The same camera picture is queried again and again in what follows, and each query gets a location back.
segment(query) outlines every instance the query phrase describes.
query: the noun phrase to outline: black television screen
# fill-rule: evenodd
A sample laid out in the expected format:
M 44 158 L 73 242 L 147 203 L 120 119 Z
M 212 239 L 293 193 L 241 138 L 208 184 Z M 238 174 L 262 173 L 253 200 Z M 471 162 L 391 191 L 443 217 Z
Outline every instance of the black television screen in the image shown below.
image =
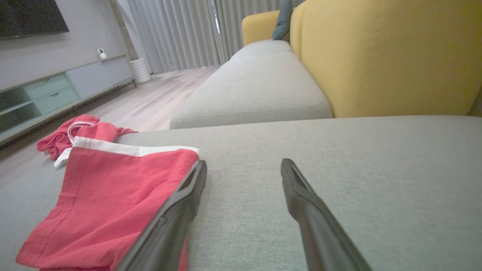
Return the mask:
M 55 0 L 0 0 L 0 39 L 62 32 L 68 28 Z

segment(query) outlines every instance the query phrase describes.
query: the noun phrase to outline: throw pillow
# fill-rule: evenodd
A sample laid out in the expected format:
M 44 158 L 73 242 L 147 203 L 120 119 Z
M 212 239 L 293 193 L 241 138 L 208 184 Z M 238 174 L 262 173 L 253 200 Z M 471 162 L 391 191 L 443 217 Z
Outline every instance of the throw pillow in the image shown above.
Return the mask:
M 291 0 L 284 0 L 281 5 L 278 22 L 273 32 L 274 40 L 282 40 L 290 31 L 291 14 L 293 13 L 293 3 Z

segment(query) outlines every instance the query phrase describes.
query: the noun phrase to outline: yellow backrest cushion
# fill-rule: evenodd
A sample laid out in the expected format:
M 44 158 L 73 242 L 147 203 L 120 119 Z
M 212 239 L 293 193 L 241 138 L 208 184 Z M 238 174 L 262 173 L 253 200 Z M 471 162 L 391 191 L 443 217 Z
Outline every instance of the yellow backrest cushion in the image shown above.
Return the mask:
M 336 117 L 467 114 L 482 85 L 482 1 L 306 4 L 301 60 Z
M 299 4 L 291 15 L 290 23 L 290 45 L 293 52 L 301 59 L 301 29 L 307 1 Z

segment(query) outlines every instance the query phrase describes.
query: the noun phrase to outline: wooden floor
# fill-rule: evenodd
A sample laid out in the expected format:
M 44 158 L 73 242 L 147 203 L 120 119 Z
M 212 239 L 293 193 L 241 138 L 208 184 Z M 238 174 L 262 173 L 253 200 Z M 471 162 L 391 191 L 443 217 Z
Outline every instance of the wooden floor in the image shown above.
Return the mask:
M 153 75 L 152 81 L 129 85 L 111 91 L 92 102 L 59 116 L 48 124 L 28 133 L 0 152 L 0 189 L 15 180 L 23 171 L 41 163 L 53 163 L 37 152 L 35 144 L 55 131 L 65 121 L 81 114 L 90 114 L 102 122 L 139 132 L 169 129 L 174 111 L 218 67 L 182 70 Z

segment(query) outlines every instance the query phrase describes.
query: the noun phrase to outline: sofa seat cushion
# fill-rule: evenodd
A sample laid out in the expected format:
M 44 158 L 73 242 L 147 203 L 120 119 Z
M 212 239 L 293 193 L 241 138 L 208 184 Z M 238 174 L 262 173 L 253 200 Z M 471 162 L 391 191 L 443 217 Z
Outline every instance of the sofa seat cushion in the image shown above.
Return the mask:
M 307 270 L 286 207 L 293 159 L 374 271 L 475 271 L 482 251 L 482 118 L 403 116 L 270 122 L 128 134 L 193 146 L 208 174 L 190 226 L 190 271 Z M 0 190 L 0 270 L 55 206 L 63 170 L 32 168 Z
M 278 52 L 256 54 L 267 50 L 266 42 L 241 49 L 185 100 L 170 128 L 331 118 L 323 92 L 284 50 L 287 43 L 272 42 Z

